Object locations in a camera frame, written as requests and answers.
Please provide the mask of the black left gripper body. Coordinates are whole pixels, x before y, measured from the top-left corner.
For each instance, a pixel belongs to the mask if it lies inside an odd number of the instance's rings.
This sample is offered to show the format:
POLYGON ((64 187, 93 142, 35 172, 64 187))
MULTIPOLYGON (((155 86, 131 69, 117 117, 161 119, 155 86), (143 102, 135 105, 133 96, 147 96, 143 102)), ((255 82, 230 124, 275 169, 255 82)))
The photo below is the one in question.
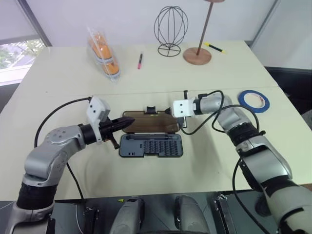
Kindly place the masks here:
POLYGON ((113 133, 117 131, 115 127, 118 124, 118 119, 109 119, 107 118, 104 122, 99 123, 99 131, 101 134, 102 141, 111 141, 115 149, 119 149, 120 145, 117 143, 113 133))

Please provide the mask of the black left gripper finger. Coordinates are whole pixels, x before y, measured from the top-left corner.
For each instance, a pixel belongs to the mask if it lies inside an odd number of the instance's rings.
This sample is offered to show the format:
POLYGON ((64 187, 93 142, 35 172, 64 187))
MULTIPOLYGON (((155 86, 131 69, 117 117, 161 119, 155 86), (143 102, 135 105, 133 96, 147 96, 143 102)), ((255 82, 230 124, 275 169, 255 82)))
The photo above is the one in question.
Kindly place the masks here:
POLYGON ((112 120, 114 125, 131 125, 135 119, 133 117, 119 117, 112 120))
POLYGON ((130 126, 132 123, 131 122, 118 122, 115 123, 111 126, 111 131, 119 131, 127 128, 130 126))

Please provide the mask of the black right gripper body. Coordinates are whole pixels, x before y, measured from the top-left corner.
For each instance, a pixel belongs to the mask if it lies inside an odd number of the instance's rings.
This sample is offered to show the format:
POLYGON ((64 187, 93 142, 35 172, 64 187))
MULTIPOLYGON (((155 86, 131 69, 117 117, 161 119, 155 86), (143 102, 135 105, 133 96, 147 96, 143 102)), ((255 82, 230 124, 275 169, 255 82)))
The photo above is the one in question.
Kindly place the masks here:
POLYGON ((176 104, 176 117, 180 129, 187 128, 187 117, 189 116, 188 91, 184 90, 184 100, 178 100, 176 104))

